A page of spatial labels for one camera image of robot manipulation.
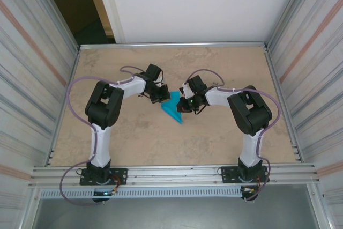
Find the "turquoise cloth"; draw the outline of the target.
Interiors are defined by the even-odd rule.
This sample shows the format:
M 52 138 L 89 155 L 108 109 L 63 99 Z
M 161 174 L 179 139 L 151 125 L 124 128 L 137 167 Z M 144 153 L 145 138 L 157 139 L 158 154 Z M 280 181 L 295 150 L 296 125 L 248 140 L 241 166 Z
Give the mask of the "turquoise cloth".
M 177 111 L 177 104 L 180 101 L 180 92 L 170 92 L 170 99 L 161 103 L 161 109 L 179 124 L 182 124 L 182 114 Z

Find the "aluminium table end rail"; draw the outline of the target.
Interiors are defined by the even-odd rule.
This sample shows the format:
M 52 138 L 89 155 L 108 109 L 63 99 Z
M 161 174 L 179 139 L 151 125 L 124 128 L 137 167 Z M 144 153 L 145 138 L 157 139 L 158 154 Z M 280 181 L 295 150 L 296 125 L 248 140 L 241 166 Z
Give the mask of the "aluminium table end rail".
M 81 45 L 80 50 L 87 49 L 139 49 L 139 48 L 196 48 L 196 47 L 265 47 L 264 42 L 169 42 L 169 43 L 116 43 Z

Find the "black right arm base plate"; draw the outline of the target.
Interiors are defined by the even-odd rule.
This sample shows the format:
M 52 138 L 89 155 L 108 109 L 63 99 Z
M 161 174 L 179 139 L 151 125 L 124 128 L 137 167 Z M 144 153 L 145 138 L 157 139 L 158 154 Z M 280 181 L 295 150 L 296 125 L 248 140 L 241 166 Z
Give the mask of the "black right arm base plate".
M 260 182 L 269 182 L 270 179 L 267 174 L 266 166 L 257 168 L 242 168 L 239 166 L 220 167 L 223 183 L 257 183 L 257 179 L 260 179 Z

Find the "aluminium table side rail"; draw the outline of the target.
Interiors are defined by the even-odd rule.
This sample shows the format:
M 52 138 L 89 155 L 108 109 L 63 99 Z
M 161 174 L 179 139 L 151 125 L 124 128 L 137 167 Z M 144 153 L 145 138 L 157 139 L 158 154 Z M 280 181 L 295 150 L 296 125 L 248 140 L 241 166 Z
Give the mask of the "aluminium table side rail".
M 295 152 L 296 158 L 295 159 L 297 162 L 304 163 L 302 150 L 299 146 L 300 140 L 297 136 L 295 127 L 293 125 L 293 121 L 292 121 L 290 112 L 288 111 L 286 100 L 285 100 L 285 97 L 284 97 L 282 89 L 281 89 L 281 83 L 279 82 L 279 79 L 277 77 L 274 65 L 272 63 L 271 54 L 267 49 L 265 49 L 264 55 L 265 55 L 266 62 L 267 62 L 267 65 L 268 65 L 268 68 L 269 68 L 269 71 L 271 74 L 271 78 L 272 78 L 272 81 L 274 84 L 275 91 L 277 93 L 277 97 L 278 97 L 278 100 L 279 100 L 279 103 L 281 106 L 281 110 L 282 110 L 282 114 L 283 114 L 283 117 L 285 120 L 286 128 L 287 128 L 287 131 L 288 131 L 288 134 L 290 137 L 290 142 L 292 144 L 292 147 L 296 149 L 296 152 Z
M 55 147 L 56 147 L 56 143 L 57 143 L 57 139 L 58 139 L 58 134 L 59 134 L 59 131 L 60 131 L 60 128 L 61 128 L 61 124 L 62 124 L 62 120 L 63 120 L 63 117 L 64 117 L 65 108 L 66 108 L 66 93 L 68 91 L 68 87 L 69 87 L 70 83 L 74 79 L 79 59 L 80 59 L 80 50 L 79 50 L 79 52 L 76 55 L 75 61 L 73 63 L 72 69 L 71 69 L 69 80 L 67 81 L 67 84 L 66 84 L 66 87 L 65 87 L 63 102 L 62 102 L 61 108 L 59 110 L 60 113 L 58 115 L 58 119 L 56 120 L 56 123 L 55 123 L 54 133 L 53 133 L 53 136 L 51 138 L 51 142 L 50 142 L 51 145 L 50 145 L 49 152 L 47 153 L 47 158 L 46 158 L 46 162 L 44 164 L 44 167 L 50 166 L 51 160 L 52 160 L 52 158 L 54 156 Z

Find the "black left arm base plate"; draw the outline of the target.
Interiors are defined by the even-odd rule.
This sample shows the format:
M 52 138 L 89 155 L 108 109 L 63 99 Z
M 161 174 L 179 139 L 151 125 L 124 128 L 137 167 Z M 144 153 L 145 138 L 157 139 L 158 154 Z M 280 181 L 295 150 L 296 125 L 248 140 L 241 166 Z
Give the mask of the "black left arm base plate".
M 126 168 L 110 168 L 97 172 L 84 168 L 77 172 L 80 175 L 79 184 L 81 186 L 126 185 L 127 173 Z

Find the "cream door frame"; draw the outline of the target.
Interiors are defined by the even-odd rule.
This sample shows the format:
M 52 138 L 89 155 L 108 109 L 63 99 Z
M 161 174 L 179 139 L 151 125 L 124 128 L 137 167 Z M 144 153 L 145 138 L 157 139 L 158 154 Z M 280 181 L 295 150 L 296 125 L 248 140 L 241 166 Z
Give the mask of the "cream door frame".
M 107 38 L 126 43 L 115 0 L 93 0 Z

